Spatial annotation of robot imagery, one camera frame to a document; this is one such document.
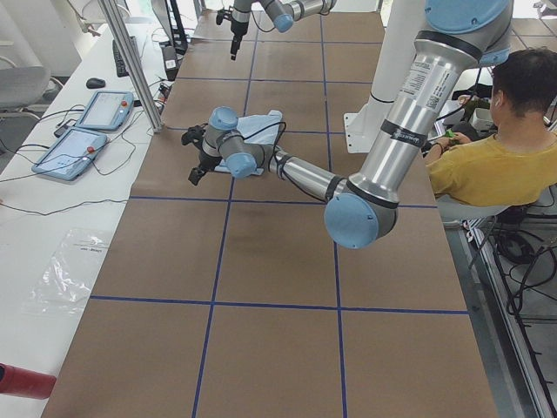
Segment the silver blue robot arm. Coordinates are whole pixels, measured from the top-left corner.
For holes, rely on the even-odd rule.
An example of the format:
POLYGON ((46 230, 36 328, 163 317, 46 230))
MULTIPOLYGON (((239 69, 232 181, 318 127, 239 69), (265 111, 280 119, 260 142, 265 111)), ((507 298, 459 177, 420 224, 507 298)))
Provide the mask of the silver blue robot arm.
POLYGON ((204 125, 182 137, 198 149, 197 184, 218 165, 236 179, 260 170, 275 173, 325 203, 330 237, 360 249, 387 235, 397 220, 398 190, 427 141, 461 74, 504 62, 510 51, 510 1, 396 1, 374 83, 386 98, 371 97, 357 115, 367 156, 342 178, 294 157, 277 144, 253 144, 229 107, 213 110, 204 125))
MULTIPOLYGON (((261 0, 258 3, 271 20, 273 28, 284 33, 291 29, 295 22, 303 18, 328 14, 337 2, 335 0, 261 0)), ((217 25, 222 24, 224 20, 231 22, 233 38, 230 56, 232 61, 236 60, 243 37, 248 32, 253 4, 254 1, 251 0, 235 0, 232 7, 217 12, 217 25)))

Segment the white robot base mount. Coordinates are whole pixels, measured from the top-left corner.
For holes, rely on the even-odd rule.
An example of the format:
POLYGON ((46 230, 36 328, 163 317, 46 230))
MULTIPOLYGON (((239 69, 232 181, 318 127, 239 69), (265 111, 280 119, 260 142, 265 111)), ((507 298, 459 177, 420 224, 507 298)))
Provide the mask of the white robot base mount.
POLYGON ((415 57, 414 39, 424 23, 421 0, 395 0, 366 104, 344 115, 347 150, 367 153, 391 110, 415 57))

